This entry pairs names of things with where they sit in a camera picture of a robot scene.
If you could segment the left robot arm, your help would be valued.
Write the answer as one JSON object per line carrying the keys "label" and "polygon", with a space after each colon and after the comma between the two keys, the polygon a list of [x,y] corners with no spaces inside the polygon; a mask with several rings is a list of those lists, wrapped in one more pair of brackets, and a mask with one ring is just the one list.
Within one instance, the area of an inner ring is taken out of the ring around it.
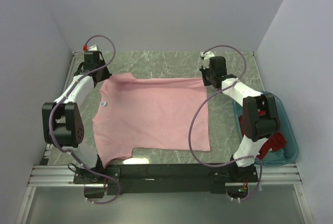
{"label": "left robot arm", "polygon": [[42,106],[44,140],[62,153],[73,157],[75,172],[91,183],[104,178],[116,181],[105,173],[99,155],[84,142],[84,126],[79,107],[96,85],[111,77],[101,51],[84,51],[84,61],[78,66],[70,85],[53,102]]}

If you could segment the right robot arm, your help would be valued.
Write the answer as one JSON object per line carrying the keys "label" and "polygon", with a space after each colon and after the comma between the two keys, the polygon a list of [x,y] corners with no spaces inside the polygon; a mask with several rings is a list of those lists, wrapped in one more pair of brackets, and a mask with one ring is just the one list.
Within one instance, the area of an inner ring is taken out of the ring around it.
{"label": "right robot arm", "polygon": [[227,73],[226,59],[201,55],[203,65],[199,69],[203,84],[213,86],[232,98],[242,107],[243,137],[238,150],[231,156],[229,176],[232,180],[241,180],[254,171],[255,158],[260,149],[279,130],[279,115],[275,97],[271,93],[258,92],[233,74]]}

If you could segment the pink t shirt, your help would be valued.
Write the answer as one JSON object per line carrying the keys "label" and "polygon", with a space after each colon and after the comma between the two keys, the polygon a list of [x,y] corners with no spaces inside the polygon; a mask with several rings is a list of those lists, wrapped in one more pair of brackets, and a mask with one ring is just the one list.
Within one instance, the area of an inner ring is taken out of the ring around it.
{"label": "pink t shirt", "polygon": [[136,148],[210,151],[207,89],[199,78],[138,79],[111,76],[100,88],[93,118],[95,145],[102,165],[131,158]]}

